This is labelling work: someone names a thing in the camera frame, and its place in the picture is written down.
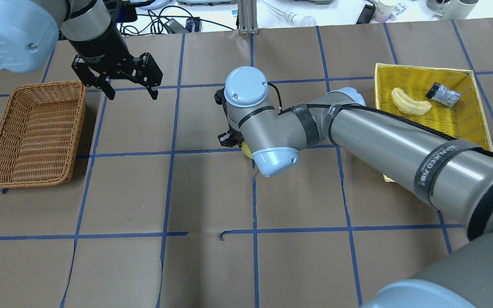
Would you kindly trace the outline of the brown wicker basket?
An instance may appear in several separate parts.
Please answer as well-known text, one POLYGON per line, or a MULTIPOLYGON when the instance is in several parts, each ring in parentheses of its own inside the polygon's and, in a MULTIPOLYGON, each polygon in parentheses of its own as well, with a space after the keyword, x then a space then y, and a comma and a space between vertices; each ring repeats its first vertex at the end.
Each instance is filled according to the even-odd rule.
POLYGON ((85 110, 80 81, 18 86, 0 121, 0 189, 69 182, 85 110))

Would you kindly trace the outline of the aluminium frame post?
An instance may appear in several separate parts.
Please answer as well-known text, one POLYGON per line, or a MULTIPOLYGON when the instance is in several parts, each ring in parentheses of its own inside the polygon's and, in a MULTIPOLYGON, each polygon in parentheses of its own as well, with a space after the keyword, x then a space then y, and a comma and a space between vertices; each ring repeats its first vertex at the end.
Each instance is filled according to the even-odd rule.
POLYGON ((239 35, 257 35, 258 10, 256 0, 237 0, 239 35))

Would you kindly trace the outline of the small dark jar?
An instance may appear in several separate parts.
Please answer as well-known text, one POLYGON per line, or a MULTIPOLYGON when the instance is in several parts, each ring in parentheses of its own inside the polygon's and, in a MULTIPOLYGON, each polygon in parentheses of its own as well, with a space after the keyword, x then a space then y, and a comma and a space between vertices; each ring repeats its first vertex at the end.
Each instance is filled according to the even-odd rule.
POLYGON ((457 91, 451 90, 443 84, 434 82, 426 93, 426 98, 443 104, 446 107, 453 108, 461 97, 457 91))

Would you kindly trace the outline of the yellow plastic basket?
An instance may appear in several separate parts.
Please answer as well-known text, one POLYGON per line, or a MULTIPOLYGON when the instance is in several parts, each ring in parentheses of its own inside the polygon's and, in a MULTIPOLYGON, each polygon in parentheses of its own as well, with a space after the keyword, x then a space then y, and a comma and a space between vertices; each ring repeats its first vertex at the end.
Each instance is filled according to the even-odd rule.
POLYGON ((477 144, 485 150, 493 151, 474 71, 377 63, 374 80, 377 109, 405 117, 454 138, 477 144), (401 88, 414 100, 428 100, 426 93, 435 82, 460 93, 460 99, 454 107, 446 107, 433 101, 432 109, 424 115, 407 115, 399 111, 392 101, 391 93, 395 88, 401 88))

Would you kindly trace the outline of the toy banana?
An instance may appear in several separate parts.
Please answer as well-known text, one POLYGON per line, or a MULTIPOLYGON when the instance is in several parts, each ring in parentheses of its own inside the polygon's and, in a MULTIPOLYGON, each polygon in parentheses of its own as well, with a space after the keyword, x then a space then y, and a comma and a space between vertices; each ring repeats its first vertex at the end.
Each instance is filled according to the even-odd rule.
POLYGON ((414 100, 398 87, 392 90, 391 97, 397 109, 405 114, 421 116, 432 109, 431 102, 414 100))

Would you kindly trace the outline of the yellow tape roll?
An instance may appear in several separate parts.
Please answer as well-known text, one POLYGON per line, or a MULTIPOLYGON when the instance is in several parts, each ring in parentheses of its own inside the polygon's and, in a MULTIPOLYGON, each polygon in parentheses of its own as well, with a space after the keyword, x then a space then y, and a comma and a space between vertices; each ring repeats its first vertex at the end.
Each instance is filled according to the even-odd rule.
POLYGON ((248 146, 247 142, 242 141, 242 142, 241 142, 241 146, 240 146, 240 148, 241 148, 241 152, 242 152, 242 153, 243 153, 243 154, 244 154, 247 158, 249 158, 249 159, 251 159, 251 160, 253 159, 252 152, 251 152, 251 150, 250 150, 250 148, 249 148, 249 146, 248 146))

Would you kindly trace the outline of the white light bulb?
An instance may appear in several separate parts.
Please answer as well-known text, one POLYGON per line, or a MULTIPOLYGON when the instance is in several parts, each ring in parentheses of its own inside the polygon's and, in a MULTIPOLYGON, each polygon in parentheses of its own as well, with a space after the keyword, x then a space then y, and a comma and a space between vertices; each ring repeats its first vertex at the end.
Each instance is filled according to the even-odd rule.
POLYGON ((317 21, 313 16, 300 15, 291 11, 283 11, 282 17, 289 25, 297 27, 317 26, 317 21))

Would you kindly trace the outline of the white paper cup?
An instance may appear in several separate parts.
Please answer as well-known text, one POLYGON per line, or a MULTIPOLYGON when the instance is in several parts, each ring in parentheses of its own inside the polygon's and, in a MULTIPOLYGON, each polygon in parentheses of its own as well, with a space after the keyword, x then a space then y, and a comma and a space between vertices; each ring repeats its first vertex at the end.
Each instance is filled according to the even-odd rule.
POLYGON ((399 0, 376 0, 375 13, 372 19, 376 23, 387 23, 399 3, 399 0))

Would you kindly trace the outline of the black power adapter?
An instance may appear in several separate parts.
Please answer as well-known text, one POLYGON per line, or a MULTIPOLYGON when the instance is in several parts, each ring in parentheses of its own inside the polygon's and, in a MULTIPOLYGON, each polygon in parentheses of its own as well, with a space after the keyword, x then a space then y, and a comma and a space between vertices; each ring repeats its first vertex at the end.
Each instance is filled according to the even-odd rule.
POLYGON ((199 33, 202 29, 202 23, 198 18, 189 17, 186 19, 185 25, 182 25, 172 18, 163 23, 163 28, 170 34, 199 33))

